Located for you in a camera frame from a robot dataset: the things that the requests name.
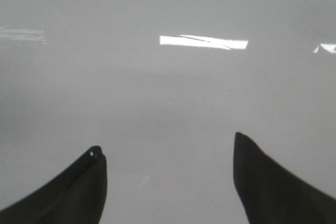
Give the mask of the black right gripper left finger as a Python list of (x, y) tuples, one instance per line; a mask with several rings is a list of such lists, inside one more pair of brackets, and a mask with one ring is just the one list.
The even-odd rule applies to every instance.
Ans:
[(107, 160), (92, 146), (38, 190), (1, 210), (1, 223), (99, 223), (107, 196)]

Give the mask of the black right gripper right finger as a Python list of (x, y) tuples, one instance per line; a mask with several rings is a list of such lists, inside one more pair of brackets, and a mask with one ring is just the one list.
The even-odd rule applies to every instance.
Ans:
[(233, 180), (249, 223), (335, 223), (335, 198), (309, 185), (236, 132)]

